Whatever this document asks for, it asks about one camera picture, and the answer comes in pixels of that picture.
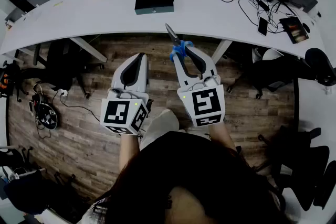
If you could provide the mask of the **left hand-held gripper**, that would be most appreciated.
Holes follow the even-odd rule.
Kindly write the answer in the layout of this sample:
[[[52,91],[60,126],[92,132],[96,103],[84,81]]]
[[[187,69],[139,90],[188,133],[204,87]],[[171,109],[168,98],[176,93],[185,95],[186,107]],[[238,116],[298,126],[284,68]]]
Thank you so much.
[[[145,53],[128,58],[114,72],[107,98],[101,101],[100,124],[112,133],[138,135],[149,110],[149,63]]]

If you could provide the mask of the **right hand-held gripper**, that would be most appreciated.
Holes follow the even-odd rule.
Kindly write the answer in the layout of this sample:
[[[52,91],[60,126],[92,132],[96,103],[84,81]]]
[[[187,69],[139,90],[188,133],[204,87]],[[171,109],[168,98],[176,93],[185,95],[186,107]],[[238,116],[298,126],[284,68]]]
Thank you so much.
[[[201,73],[201,77],[190,74],[184,64],[184,58],[178,52],[173,56],[180,88],[177,94],[195,127],[217,124],[224,121],[224,87],[213,59],[201,50],[185,47],[189,56]]]

